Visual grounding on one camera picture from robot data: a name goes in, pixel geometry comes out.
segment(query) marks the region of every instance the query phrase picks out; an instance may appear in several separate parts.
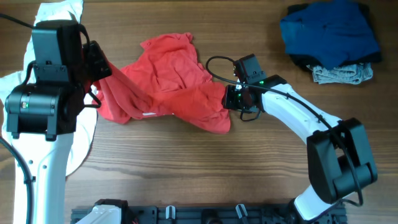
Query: wooden table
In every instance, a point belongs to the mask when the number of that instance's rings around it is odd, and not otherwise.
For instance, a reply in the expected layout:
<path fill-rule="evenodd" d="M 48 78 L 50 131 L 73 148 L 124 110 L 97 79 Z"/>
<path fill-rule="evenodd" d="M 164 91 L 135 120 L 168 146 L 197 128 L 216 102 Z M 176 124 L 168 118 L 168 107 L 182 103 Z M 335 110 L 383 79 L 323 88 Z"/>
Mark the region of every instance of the wooden table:
<path fill-rule="evenodd" d="M 324 111 L 366 126 L 379 171 L 364 190 L 363 208 L 348 206 L 350 223 L 398 220 L 398 2 L 363 1 L 374 15 L 383 63 L 358 86 L 318 85 L 284 53 L 279 20 L 292 1 L 86 3 L 82 23 L 117 67 L 135 62 L 139 43 L 159 34 L 191 32 L 200 60 L 255 53 L 268 75 L 279 74 Z M 0 12 L 33 23 L 38 4 L 2 4 Z M 0 76 L 22 70 L 30 30 L 0 20 Z M 216 73 L 232 78 L 227 62 Z M 308 186 L 303 142 L 271 116 L 243 123 L 230 112 L 229 134 L 207 133 L 164 116 L 119 125 L 98 119 L 93 147 L 67 179 L 65 223 L 73 208 L 101 198 L 130 205 L 236 205 L 288 202 Z M 0 149 L 0 223 L 12 223 L 14 159 Z"/>

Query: black cable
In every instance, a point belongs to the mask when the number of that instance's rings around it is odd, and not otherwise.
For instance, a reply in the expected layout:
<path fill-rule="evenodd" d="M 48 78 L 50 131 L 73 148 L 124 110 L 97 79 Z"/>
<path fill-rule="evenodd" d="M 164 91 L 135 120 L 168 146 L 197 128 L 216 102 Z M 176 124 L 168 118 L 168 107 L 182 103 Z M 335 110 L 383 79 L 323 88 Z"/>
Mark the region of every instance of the black cable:
<path fill-rule="evenodd" d="M 27 65 L 27 68 L 26 68 L 26 77 L 25 77 L 25 80 L 22 82 L 23 85 L 26 85 L 27 82 L 29 81 L 29 79 L 30 79 L 30 74 L 32 73 L 33 64 L 35 64 L 35 63 L 36 63 L 36 61 L 34 60 L 34 61 L 31 61 L 31 62 Z"/>
<path fill-rule="evenodd" d="M 79 24 L 79 31 L 86 37 L 86 41 L 87 41 L 87 52 L 90 51 L 90 38 L 88 37 L 88 33 L 86 30 L 86 27 L 84 27 L 83 25 Z"/>
<path fill-rule="evenodd" d="M 96 105 L 85 105 L 85 108 L 100 108 L 101 107 L 101 100 L 97 98 L 96 95 L 94 95 L 94 93 L 91 91 L 91 89 L 89 90 L 88 94 L 94 99 L 94 101 L 97 103 Z"/>
<path fill-rule="evenodd" d="M 353 178 L 354 178 L 354 184 L 355 184 L 355 187 L 356 187 L 356 190 L 357 190 L 357 193 L 358 193 L 358 200 L 359 200 L 359 203 L 353 202 L 352 200 L 348 200 L 348 199 L 345 199 L 345 198 L 341 199 L 341 201 L 342 201 L 342 202 L 350 203 L 350 204 L 352 204 L 352 205 L 354 205 L 354 206 L 356 206 L 356 207 L 362 206 L 362 205 L 363 205 L 362 190 L 361 190 L 361 186 L 360 186 L 360 184 L 359 184 L 358 175 L 357 175 L 357 173 L 355 172 L 355 168 L 354 168 L 354 164 L 353 164 L 352 158 L 351 158 L 351 156 L 348 154 L 347 148 L 346 148 L 346 146 L 344 145 L 344 143 L 343 143 L 343 141 L 341 140 L 341 138 L 332 130 L 332 127 L 330 126 L 329 123 L 326 122 L 326 120 L 322 117 L 322 115 L 318 114 L 318 113 L 317 113 L 316 111 L 314 111 L 311 107 L 309 107 L 309 105 L 305 104 L 305 103 L 302 102 L 301 100 L 297 99 L 297 98 L 294 97 L 294 96 L 291 96 L 291 95 L 288 94 L 288 93 L 284 93 L 284 92 L 282 92 L 282 91 L 275 90 L 275 89 L 273 89 L 273 88 L 266 88 L 266 87 L 263 87 L 263 86 L 256 86 L 256 85 L 251 85 L 251 84 L 247 84 L 247 83 L 236 82 L 236 81 L 229 80 L 229 79 L 227 79 L 227 78 L 223 78 L 223 77 L 220 77 L 220 76 L 214 74 L 213 72 L 210 71 L 210 69 L 209 69 L 208 66 L 209 66 L 209 62 L 212 61 L 212 60 L 215 59 L 215 58 L 226 59 L 226 60 L 229 60 L 229 61 L 232 62 L 232 63 L 235 62 L 233 59 L 231 59 L 231 58 L 229 58 L 229 57 L 225 57 L 225 56 L 213 56 L 213 57 L 209 58 L 209 59 L 207 60 L 207 62 L 206 62 L 206 70 L 207 70 L 213 77 L 215 77 L 215 78 L 217 78 L 217 79 L 219 79 L 219 80 L 222 80 L 222 81 L 224 81 L 224 82 L 232 83 L 232 84 L 235 84 L 235 85 L 241 85 L 241 86 L 246 86 L 246 87 L 258 88 L 258 89 L 260 89 L 260 90 L 271 91 L 271 92 L 274 92 L 274 93 L 278 93 L 278 94 L 280 94 L 280 95 L 282 95 L 282 96 L 286 96 L 287 98 L 290 98 L 290 99 L 296 101 L 298 104 L 302 105 L 305 109 L 309 110 L 309 112 L 311 112 L 313 115 L 315 115 L 315 117 L 318 118 L 318 120 L 319 120 L 320 122 L 322 122 L 322 123 L 329 129 L 330 134 L 332 135 L 333 139 L 334 139 L 335 142 L 337 143 L 338 147 L 339 147 L 340 149 L 343 150 L 343 152 L 344 152 L 344 154 L 345 154 L 345 156 L 346 156 L 346 158 L 347 158 L 349 168 L 350 168 L 351 173 L 352 173 Z"/>
<path fill-rule="evenodd" d="M 24 184 L 26 184 L 26 193 L 27 193 L 27 211 L 26 211 L 26 224 L 32 223 L 33 217 L 33 186 L 32 186 L 32 175 L 30 174 L 29 168 L 22 156 L 12 147 L 4 138 L 0 136 L 0 143 L 8 149 L 8 151 L 14 156 L 17 160 L 19 166 L 24 173 Z"/>
<path fill-rule="evenodd" d="M 16 18 L 11 17 L 11 16 L 7 16 L 7 15 L 5 15 L 3 13 L 0 13 L 0 18 L 8 19 L 9 21 L 16 22 L 16 23 L 18 23 L 18 24 L 20 24 L 22 26 L 26 26 L 26 27 L 31 28 L 31 29 L 34 28 L 34 26 L 32 26 L 30 24 L 27 24 L 26 22 L 22 22 L 19 19 L 16 19 Z"/>
<path fill-rule="evenodd" d="M 255 118 L 251 118 L 251 119 L 245 120 L 245 119 L 243 119 L 243 114 L 244 114 L 244 112 L 246 112 L 246 110 L 242 109 L 242 110 L 241 110 L 241 116 L 240 116 L 241 121 L 244 121 L 244 122 L 255 121 L 255 120 L 259 119 L 259 118 L 260 118 L 260 115 L 261 115 L 261 110 L 260 110 L 260 108 L 259 108 L 259 111 L 257 112 L 257 115 L 256 115 Z"/>

